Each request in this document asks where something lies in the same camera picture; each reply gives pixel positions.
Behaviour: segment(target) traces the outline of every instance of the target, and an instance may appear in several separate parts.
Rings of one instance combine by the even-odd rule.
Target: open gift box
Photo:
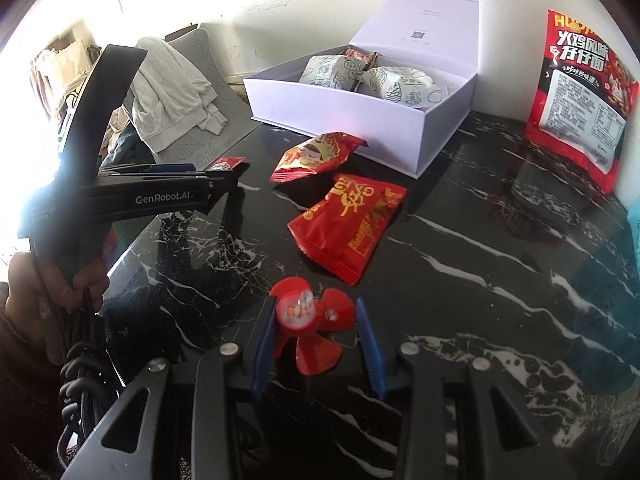
[[[358,92],[298,83],[312,56],[244,80],[254,119],[316,136],[347,132],[368,143],[357,153],[418,178],[471,109],[478,73],[478,0],[388,0],[351,46],[378,52],[377,66],[408,66],[429,75],[448,95],[427,111]]]

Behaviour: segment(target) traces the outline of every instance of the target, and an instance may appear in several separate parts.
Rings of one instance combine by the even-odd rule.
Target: red propeller
[[[281,280],[269,295],[278,298],[276,319],[280,327],[273,356],[280,357],[287,341],[296,337],[296,367],[301,374],[318,375],[333,368],[340,359],[342,347],[316,331],[350,329],[356,321],[350,298],[337,288],[328,288],[316,300],[309,282],[299,276]]]

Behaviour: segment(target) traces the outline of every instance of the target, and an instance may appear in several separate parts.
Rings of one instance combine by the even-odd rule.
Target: sleeve
[[[62,431],[60,368],[15,329],[4,310],[8,295],[0,282],[0,431],[33,463],[54,470]]]

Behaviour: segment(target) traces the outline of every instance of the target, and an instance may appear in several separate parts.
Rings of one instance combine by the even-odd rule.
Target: white label on bag
[[[587,87],[554,70],[540,129],[583,152],[600,171],[609,173],[625,120]]]

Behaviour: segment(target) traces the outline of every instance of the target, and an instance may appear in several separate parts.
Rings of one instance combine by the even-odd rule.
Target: box lid
[[[369,51],[416,52],[476,68],[478,0],[388,0],[351,44]]]

